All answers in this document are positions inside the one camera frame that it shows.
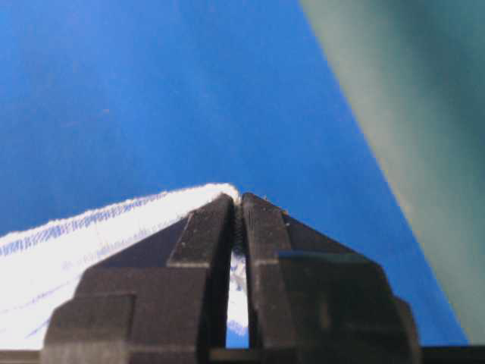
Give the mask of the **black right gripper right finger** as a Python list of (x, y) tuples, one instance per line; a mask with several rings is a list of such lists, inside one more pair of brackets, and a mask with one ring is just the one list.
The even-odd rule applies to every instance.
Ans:
[(263, 363), (419, 363), (410, 306), (371, 259), (242, 198), (251, 345)]

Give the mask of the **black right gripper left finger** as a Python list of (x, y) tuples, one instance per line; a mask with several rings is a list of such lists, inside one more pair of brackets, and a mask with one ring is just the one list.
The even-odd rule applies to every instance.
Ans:
[(207, 363), (226, 340), (233, 200), (87, 269), (50, 321), (43, 363)]

